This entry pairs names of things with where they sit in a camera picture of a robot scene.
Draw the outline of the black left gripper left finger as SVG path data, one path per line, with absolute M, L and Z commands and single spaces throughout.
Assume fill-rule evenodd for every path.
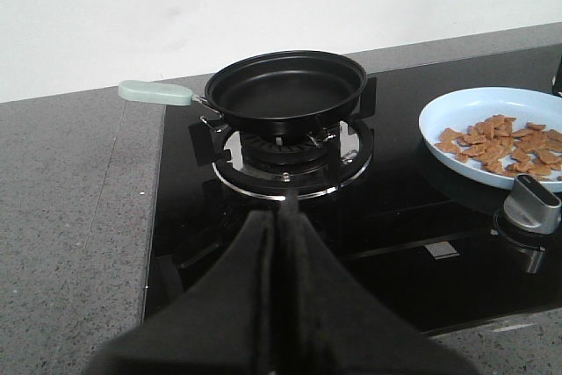
M 87 374 L 268 374 L 275 221 L 254 211 L 184 295 L 108 342 Z

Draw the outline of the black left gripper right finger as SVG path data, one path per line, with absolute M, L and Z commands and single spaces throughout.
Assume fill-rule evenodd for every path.
M 475 374 L 371 296 L 328 250 L 288 191 L 277 214 L 280 374 Z

